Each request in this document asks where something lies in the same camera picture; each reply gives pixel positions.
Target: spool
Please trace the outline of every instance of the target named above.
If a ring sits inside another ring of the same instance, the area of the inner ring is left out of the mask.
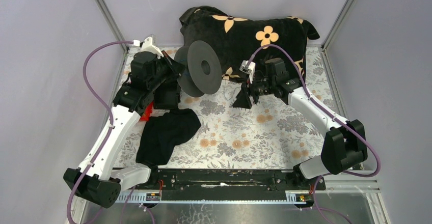
[[[174,60],[186,65],[177,82],[189,96],[214,94],[221,87],[221,64],[213,48],[206,42],[195,41],[189,47],[181,47]]]

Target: gray wall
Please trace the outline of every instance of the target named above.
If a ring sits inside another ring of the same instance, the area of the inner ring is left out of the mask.
[[[348,117],[364,123],[382,159],[394,224],[430,223],[431,2],[358,0],[329,49]]]
[[[110,41],[93,0],[0,0],[0,223],[64,223],[63,173],[91,149],[104,117],[82,65]],[[112,47],[89,64],[106,100],[122,55]]]
[[[201,5],[217,7],[227,14],[250,19],[289,15],[309,20],[322,43],[345,0],[105,0],[126,39],[155,34],[158,44],[183,45],[178,18],[186,9]]]

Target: black plush toy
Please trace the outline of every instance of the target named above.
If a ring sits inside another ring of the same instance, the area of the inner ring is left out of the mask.
[[[248,60],[257,48],[266,44],[285,49],[305,79],[307,40],[319,38],[315,27],[303,19],[286,17],[254,21],[229,16],[210,6],[188,9],[180,22],[184,45],[189,46],[197,40],[210,44],[221,62],[223,78],[234,82],[247,79],[247,75],[239,70],[242,61]],[[266,47],[255,56],[256,71],[264,72],[264,62],[272,58],[282,58],[292,78],[298,77],[291,62],[273,47]]]

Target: patterned fabric mat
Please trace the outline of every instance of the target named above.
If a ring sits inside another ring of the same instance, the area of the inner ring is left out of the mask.
[[[178,48],[162,48],[174,57]],[[138,48],[131,48],[119,84],[130,72]],[[317,47],[306,53],[306,84],[324,104],[335,105]],[[273,95],[262,96],[251,110],[232,108],[240,84],[223,80],[216,94],[192,98],[181,93],[179,108],[191,108],[201,121],[196,135],[176,146],[167,165],[160,168],[292,169],[321,152],[323,137],[302,114]],[[154,110],[161,116],[167,110]],[[115,167],[135,162],[145,122],[138,122],[121,149]]]

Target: red part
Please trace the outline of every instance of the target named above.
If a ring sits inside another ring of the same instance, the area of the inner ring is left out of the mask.
[[[143,116],[141,116],[140,118],[140,121],[148,121],[152,112],[153,112],[153,101],[147,106]]]

